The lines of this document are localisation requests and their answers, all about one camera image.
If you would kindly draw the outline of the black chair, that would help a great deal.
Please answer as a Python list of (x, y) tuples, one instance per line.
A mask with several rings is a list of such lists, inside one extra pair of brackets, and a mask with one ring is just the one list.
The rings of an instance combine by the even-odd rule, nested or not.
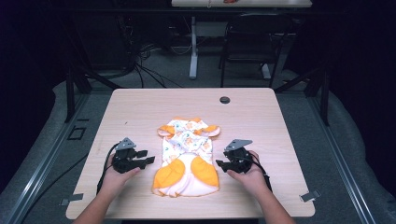
[(291, 18), (282, 14), (244, 13), (230, 19), (219, 59), (220, 86), (224, 86), (226, 63), (259, 63), (273, 66), (269, 80), (272, 87), (284, 38), (291, 27)]

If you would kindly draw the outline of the orange and white baby garment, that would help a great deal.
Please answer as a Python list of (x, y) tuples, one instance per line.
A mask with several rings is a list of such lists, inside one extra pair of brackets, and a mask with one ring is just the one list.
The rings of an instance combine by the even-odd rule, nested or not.
[(201, 119), (175, 118), (161, 126), (162, 166), (156, 172), (152, 192), (168, 197), (200, 197), (219, 190), (213, 164), (212, 137), (220, 126)]

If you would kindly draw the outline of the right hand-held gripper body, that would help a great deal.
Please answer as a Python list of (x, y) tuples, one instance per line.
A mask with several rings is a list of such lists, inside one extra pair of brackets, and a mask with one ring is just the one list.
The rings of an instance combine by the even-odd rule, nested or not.
[(224, 151), (230, 151), (232, 156), (226, 157), (232, 165), (230, 170), (240, 173), (246, 173), (252, 165), (253, 159), (250, 153), (245, 149), (245, 146), (251, 144), (251, 140), (234, 139)]

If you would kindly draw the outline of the aluminium floor rail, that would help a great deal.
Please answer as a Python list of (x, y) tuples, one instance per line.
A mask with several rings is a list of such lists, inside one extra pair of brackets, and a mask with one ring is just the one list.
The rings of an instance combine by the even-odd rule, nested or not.
[(343, 181), (348, 197), (354, 205), (361, 224), (377, 224), (377, 222), (375, 221), (375, 217), (373, 216), (367, 202), (365, 201), (361, 193), (360, 187), (358, 186), (353, 174), (349, 169), (349, 166), (347, 165), (344, 155), (333, 135), (331, 127), (325, 124), (319, 113), (319, 105), (317, 100), (315, 98), (308, 97), (307, 102), (314, 113), (320, 129), (324, 132), (326, 136), (326, 139), (330, 146), (332, 160)]
[(17, 173), (0, 195), (0, 205), (3, 208), (7, 205), (10, 206), (3, 224), (21, 224), (56, 161), (62, 143), (71, 132), (76, 115), (84, 107), (89, 97), (88, 94), (78, 97), (74, 105), (75, 112), (67, 122), (63, 118), (63, 113), (67, 111), (66, 105), (61, 102), (60, 98), (55, 100), (49, 120)]

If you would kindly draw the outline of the grey tape strip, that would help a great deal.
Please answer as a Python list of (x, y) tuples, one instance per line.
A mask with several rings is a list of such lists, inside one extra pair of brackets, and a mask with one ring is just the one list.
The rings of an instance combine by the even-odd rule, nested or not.
[(67, 205), (69, 205), (71, 202), (80, 201), (80, 200), (82, 200), (82, 199), (83, 199), (83, 194), (82, 194), (82, 193), (73, 194), (73, 195), (71, 195), (71, 196), (68, 197), (68, 198), (61, 199), (59, 205), (60, 205), (60, 206), (67, 206)]
[(316, 189), (313, 191), (309, 191), (306, 194), (303, 194), (300, 196), (300, 199), (304, 202), (310, 202), (310, 201), (314, 201), (315, 199), (319, 198), (321, 196), (321, 193)]

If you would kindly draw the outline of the black metal stand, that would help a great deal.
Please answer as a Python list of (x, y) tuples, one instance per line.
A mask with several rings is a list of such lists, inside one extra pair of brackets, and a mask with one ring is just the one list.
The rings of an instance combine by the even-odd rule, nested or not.
[(66, 73), (66, 102), (67, 102), (67, 115), (65, 118), (65, 123), (69, 122), (76, 112), (75, 104), (75, 88), (82, 94), (90, 94), (92, 92), (92, 86), (88, 81), (91, 77), (112, 90), (120, 89), (120, 86), (109, 81), (105, 77), (100, 76), (91, 69), (84, 67), (82, 65), (74, 65), (70, 63), (68, 65), (68, 71)]
[(324, 124), (328, 126), (330, 75), (327, 73), (325, 66), (316, 67), (303, 75), (293, 78), (286, 84), (275, 88), (275, 92), (280, 93), (286, 91), (306, 79), (308, 80), (308, 83), (304, 89), (304, 95), (306, 97), (315, 97), (318, 91), (321, 91), (319, 101), (319, 116)]

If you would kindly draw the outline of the person's left hand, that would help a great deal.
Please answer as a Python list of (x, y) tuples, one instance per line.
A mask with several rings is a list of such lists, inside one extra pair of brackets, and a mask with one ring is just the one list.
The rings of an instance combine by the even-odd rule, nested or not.
[(100, 195), (115, 197), (117, 196), (125, 184), (135, 175), (140, 172), (140, 168), (136, 167), (126, 173), (117, 172), (112, 165), (114, 155), (111, 154), (106, 166), (105, 176), (102, 182), (102, 187), (99, 190)]

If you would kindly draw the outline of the person's right hand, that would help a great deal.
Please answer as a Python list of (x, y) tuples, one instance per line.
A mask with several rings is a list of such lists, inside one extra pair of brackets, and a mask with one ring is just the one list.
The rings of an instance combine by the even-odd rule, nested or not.
[(254, 163), (246, 173), (238, 174), (235, 171), (229, 170), (227, 174), (233, 179), (240, 182), (247, 192), (258, 198), (259, 196), (270, 192), (270, 190), (266, 185), (262, 170), (258, 166), (258, 154), (253, 150), (250, 150), (249, 153), (252, 155)]

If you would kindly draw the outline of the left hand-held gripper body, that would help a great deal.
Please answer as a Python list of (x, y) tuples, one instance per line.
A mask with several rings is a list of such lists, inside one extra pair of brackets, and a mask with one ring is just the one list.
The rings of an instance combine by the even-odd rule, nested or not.
[(112, 166), (117, 172), (123, 174), (137, 167), (137, 163), (134, 161), (135, 147), (136, 144), (128, 137), (125, 137), (116, 145)]

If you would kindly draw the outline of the white background table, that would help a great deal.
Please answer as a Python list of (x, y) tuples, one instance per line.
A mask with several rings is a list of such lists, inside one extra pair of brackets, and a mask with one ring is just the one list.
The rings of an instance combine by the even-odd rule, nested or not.
[[(239, 0), (233, 4), (224, 4), (223, 0), (171, 0), (172, 7), (294, 7), (309, 8), (312, 6), (311, 0)], [(196, 18), (191, 16), (191, 66), (190, 78), (197, 78), (197, 34)]]

